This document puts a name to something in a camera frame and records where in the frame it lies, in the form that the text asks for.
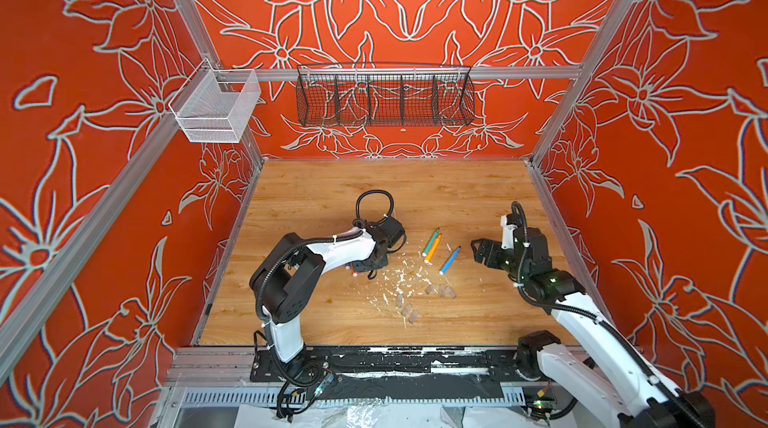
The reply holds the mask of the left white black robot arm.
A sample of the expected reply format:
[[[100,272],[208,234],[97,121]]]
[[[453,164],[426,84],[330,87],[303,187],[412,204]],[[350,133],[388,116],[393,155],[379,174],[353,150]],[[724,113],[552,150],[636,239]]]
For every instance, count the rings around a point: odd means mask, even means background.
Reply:
[[[300,315],[324,274],[343,267],[376,272],[406,239],[405,228],[393,217],[356,220],[350,230],[329,237],[284,235],[249,280],[256,315],[277,359],[291,363],[304,349]]]

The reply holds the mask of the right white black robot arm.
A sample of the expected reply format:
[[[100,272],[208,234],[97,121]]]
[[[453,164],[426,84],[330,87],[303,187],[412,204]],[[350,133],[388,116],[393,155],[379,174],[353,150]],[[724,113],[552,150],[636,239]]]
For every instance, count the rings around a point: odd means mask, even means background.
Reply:
[[[578,360],[547,330],[519,339],[515,367],[521,377],[558,383],[604,427],[712,427],[716,415],[698,391],[685,392],[653,366],[599,312],[568,271],[553,267],[540,230],[509,225],[501,240],[476,239],[474,260],[506,272],[521,298],[542,309],[586,351]]]

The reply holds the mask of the green marker pen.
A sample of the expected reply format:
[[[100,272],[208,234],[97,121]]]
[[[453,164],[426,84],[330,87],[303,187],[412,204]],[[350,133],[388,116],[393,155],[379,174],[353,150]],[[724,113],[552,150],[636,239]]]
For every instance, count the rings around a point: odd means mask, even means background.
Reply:
[[[427,255],[432,250],[432,247],[433,247],[434,243],[436,242],[437,238],[439,237],[440,232],[441,232],[441,229],[440,228],[436,228],[434,230],[434,232],[432,233],[432,235],[430,236],[428,242],[425,244],[424,249],[422,251],[422,257],[423,258],[426,258]]]

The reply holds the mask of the white mesh basket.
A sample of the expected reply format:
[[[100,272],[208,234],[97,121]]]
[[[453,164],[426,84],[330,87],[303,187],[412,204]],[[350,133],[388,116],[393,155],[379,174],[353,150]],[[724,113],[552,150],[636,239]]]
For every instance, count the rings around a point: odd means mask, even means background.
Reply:
[[[234,144],[241,141],[261,93],[255,70],[217,69],[204,58],[169,109],[188,141]]]

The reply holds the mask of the blue marker pen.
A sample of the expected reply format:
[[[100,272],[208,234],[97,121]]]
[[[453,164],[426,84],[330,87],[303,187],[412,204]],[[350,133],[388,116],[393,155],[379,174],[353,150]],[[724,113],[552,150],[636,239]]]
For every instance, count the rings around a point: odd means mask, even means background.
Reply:
[[[450,269],[450,267],[455,263],[455,260],[458,258],[459,254],[461,252],[461,247],[456,247],[450,254],[450,256],[446,259],[446,261],[441,266],[439,273],[441,275],[445,275],[447,271]]]

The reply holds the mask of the orange marker pen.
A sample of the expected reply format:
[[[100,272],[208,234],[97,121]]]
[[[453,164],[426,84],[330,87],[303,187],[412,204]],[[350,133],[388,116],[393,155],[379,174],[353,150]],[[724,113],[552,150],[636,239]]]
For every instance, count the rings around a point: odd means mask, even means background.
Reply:
[[[427,254],[426,254],[426,256],[425,256],[425,262],[426,262],[426,263],[428,263],[428,264],[430,264],[430,263],[431,263],[431,260],[432,260],[432,258],[433,258],[433,256],[434,256],[434,253],[436,252],[436,250],[437,250],[437,248],[438,248],[438,246],[439,246],[440,242],[441,242],[441,239],[442,239],[442,234],[441,234],[441,233],[437,234],[437,235],[434,237],[434,240],[433,240],[433,241],[432,241],[432,243],[430,244],[430,246],[429,246],[429,249],[428,249],[428,251],[427,251]]]

